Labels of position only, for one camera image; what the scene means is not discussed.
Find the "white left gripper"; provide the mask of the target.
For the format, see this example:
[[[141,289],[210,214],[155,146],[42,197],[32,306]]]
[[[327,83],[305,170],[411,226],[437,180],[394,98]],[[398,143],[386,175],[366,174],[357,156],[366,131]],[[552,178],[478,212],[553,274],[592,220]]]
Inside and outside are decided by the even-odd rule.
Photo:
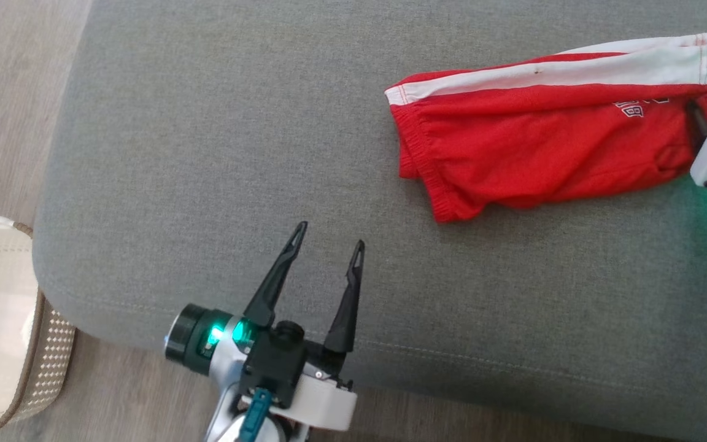
[[[365,243],[357,241],[346,270],[346,289],[323,347],[284,321],[271,327],[284,283],[302,247],[308,223],[291,238],[244,310],[225,324],[225,431],[345,431],[357,394],[339,377],[353,352],[364,274]]]

